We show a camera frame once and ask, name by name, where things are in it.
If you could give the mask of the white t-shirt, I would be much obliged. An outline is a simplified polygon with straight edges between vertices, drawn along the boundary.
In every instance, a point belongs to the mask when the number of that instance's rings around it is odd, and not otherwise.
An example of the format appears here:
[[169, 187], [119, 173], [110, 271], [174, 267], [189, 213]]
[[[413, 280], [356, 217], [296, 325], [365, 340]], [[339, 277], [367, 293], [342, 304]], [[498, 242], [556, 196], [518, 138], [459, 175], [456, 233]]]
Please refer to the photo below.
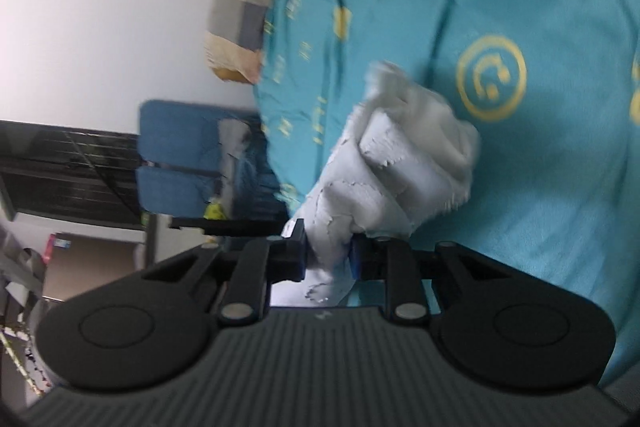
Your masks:
[[274, 285], [272, 303], [338, 305], [355, 284], [347, 262], [352, 236], [408, 239], [425, 221], [465, 204], [478, 156], [480, 134], [454, 116], [446, 98], [393, 64], [372, 64], [366, 94], [283, 231], [304, 224], [311, 247], [305, 277]]

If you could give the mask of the brown cardboard box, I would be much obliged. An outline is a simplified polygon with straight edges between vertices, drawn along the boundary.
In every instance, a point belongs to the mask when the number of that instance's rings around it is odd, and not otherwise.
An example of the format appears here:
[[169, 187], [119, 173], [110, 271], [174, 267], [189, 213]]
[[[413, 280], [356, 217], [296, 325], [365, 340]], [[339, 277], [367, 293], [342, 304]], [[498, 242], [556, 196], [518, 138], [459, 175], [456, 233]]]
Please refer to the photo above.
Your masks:
[[42, 297], [65, 301], [136, 271], [136, 243], [76, 234], [52, 234], [43, 260]]

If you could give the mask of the white desk with black legs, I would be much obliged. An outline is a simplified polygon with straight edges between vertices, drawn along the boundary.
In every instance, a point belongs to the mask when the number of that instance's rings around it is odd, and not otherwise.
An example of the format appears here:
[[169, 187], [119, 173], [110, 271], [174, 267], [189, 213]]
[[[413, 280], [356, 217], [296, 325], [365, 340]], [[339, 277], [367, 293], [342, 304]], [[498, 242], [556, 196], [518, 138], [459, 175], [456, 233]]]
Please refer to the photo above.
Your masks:
[[136, 249], [134, 265], [137, 270], [149, 268], [194, 247], [223, 244], [226, 237], [252, 239], [279, 235], [286, 221], [286, 212], [266, 220], [208, 220], [145, 213], [142, 221], [144, 244]]

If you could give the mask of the yellow green toy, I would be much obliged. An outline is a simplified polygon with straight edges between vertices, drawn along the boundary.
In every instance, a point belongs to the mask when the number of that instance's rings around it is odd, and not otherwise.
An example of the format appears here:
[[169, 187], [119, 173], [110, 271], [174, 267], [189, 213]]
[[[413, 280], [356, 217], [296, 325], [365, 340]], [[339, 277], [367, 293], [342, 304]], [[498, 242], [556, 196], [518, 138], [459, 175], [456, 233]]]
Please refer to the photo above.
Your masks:
[[220, 202], [210, 202], [205, 208], [204, 218], [207, 220], [226, 220], [227, 216]]

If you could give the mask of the blue covered chair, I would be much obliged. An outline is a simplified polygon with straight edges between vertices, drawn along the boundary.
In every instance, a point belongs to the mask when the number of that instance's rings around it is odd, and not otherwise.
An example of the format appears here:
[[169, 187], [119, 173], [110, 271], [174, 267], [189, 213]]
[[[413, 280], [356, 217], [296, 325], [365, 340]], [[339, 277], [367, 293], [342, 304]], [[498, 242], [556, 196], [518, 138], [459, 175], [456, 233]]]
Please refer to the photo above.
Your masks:
[[144, 102], [139, 109], [138, 153], [143, 160], [201, 172], [220, 168], [222, 124], [239, 122], [260, 127], [256, 112], [213, 105], [162, 100]]
[[[137, 169], [137, 187], [145, 211], [198, 219], [204, 218], [210, 202], [220, 202], [221, 174], [142, 166]], [[276, 196], [276, 178], [253, 167], [239, 167], [234, 178], [233, 217], [226, 220], [266, 220], [279, 212], [288, 210]]]

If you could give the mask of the dark window with grille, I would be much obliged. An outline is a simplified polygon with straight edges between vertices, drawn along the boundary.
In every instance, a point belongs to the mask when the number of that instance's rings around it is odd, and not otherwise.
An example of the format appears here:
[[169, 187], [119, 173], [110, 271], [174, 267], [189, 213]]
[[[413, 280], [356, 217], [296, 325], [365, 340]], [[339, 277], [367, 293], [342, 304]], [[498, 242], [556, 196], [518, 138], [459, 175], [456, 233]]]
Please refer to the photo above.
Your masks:
[[139, 230], [138, 137], [4, 120], [1, 202], [19, 215]]

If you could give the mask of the grey cloth on chair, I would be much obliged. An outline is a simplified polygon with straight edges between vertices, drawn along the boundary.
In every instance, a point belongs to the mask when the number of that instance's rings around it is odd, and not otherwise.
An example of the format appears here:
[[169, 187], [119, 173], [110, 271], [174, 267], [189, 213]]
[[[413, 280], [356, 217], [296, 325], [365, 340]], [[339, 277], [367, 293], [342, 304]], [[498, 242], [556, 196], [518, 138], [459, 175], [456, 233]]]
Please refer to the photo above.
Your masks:
[[239, 160], [246, 150], [250, 126], [241, 119], [224, 118], [218, 122], [221, 174], [220, 202], [227, 218], [233, 217], [234, 178]]

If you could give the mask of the teal patterned bed sheet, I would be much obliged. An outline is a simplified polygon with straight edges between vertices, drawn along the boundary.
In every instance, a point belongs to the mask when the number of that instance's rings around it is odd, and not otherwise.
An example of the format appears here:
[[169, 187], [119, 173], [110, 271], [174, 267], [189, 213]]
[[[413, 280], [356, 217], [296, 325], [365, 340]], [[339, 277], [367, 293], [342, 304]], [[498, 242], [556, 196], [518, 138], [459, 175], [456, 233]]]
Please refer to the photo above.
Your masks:
[[280, 199], [316, 183], [369, 66], [386, 61], [480, 132], [451, 239], [608, 312], [604, 380], [639, 358], [639, 0], [273, 0], [255, 89]]

